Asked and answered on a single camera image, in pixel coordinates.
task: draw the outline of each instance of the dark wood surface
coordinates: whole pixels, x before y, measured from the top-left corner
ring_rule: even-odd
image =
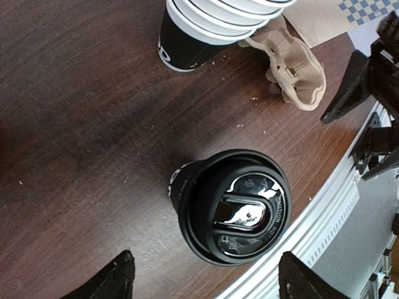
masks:
[[[353,50],[346,35],[314,49],[329,87],[302,112],[266,82],[256,50],[233,46],[191,74],[167,69],[156,50],[163,8],[0,2],[0,298],[59,298],[123,249],[136,258],[134,298],[214,297],[248,266],[189,250],[166,196],[174,169],[262,151],[287,173],[293,220],[358,132],[370,105],[319,121]]]

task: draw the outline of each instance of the printed logo on cup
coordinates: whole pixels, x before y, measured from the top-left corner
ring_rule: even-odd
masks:
[[[160,55],[167,61],[169,62],[170,56],[168,55],[168,53],[166,53],[165,49],[161,46],[161,37],[158,39],[158,51],[160,53]]]
[[[173,181],[176,179],[177,175],[179,174],[179,172],[186,167],[187,165],[190,165],[192,162],[186,163],[184,164],[181,168],[177,169],[172,176],[170,177],[170,181],[169,181],[169,186],[168,186],[168,197],[170,198],[170,194],[172,194],[172,183]]]

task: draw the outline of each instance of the checkered paper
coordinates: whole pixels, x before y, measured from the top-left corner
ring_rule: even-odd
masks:
[[[315,47],[393,10],[399,11],[399,0],[297,0],[284,16]]]
[[[363,25],[394,9],[399,9],[399,0],[342,0],[339,8],[349,22]]]

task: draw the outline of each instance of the stacked paper cup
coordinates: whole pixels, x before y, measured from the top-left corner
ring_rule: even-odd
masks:
[[[166,0],[158,41],[161,60],[189,72],[254,34],[296,0]]]

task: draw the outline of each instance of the cup rim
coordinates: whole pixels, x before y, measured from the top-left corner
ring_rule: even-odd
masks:
[[[263,20],[262,22],[260,22],[259,24],[256,25],[238,25],[238,24],[233,24],[230,22],[225,22],[222,20],[217,19],[216,17],[207,14],[206,12],[204,12],[202,9],[200,9],[197,5],[195,5],[195,3],[191,2],[190,0],[180,0],[183,3],[187,4],[189,7],[192,7],[192,10],[195,11],[198,15],[200,15],[201,17],[205,18],[206,20],[208,20],[209,22],[212,22],[213,24],[220,26],[220,27],[224,27],[227,29],[236,29],[236,30],[241,30],[241,29],[247,29],[247,30],[253,30],[253,29],[258,29],[260,27],[265,26],[270,19],[267,18],[265,20]]]
[[[287,1],[273,1],[273,0],[250,0],[251,2],[255,2],[257,4],[269,7],[281,7],[285,8],[290,5],[293,5],[297,0],[287,0]]]
[[[231,14],[235,14],[240,17],[246,17],[246,18],[252,19],[252,20],[264,20],[265,16],[268,16],[270,19],[272,19],[273,17],[271,17],[271,16],[276,13],[276,12],[273,12],[272,14],[253,14],[253,13],[246,12],[246,11],[240,11],[238,8],[230,6],[230,5],[228,5],[222,1],[219,1],[219,0],[207,0],[207,1],[218,6],[220,9],[230,12]]]
[[[231,42],[230,44],[233,44],[233,43],[237,42],[238,40],[245,39],[245,38],[251,36],[256,31],[256,29],[253,29],[251,31],[248,31],[245,34],[240,35],[240,36],[222,36],[221,34],[216,34],[216,33],[207,31],[207,30],[201,28],[200,26],[196,25],[195,23],[191,22],[184,14],[181,13],[181,11],[177,8],[177,6],[173,0],[166,0],[166,10],[168,11],[168,14],[170,15],[171,18],[172,18],[172,16],[170,14],[170,10],[172,10],[173,14],[176,17],[178,17],[181,22],[185,23],[185,25],[190,27],[193,30],[193,32],[197,32],[199,36],[202,35],[202,36],[209,37],[210,39],[218,39],[220,41]]]
[[[234,8],[234,9],[240,11],[240,12],[245,12],[245,13],[247,13],[247,14],[254,14],[254,13],[252,13],[252,12],[243,11],[243,10],[241,10],[240,8],[237,8],[237,7],[234,7],[234,6],[232,6],[232,5],[228,4],[228,3],[225,3],[223,0],[222,0],[221,2],[224,3],[225,5],[231,7],[231,8]],[[266,17],[267,20],[271,20],[271,19],[275,19],[276,17],[280,16],[280,15],[282,14],[283,11],[284,11],[284,7],[279,8],[279,9],[277,9],[276,11],[271,12],[271,13],[269,13],[269,14],[255,14],[255,15],[257,15],[257,16],[263,16],[263,17]]]

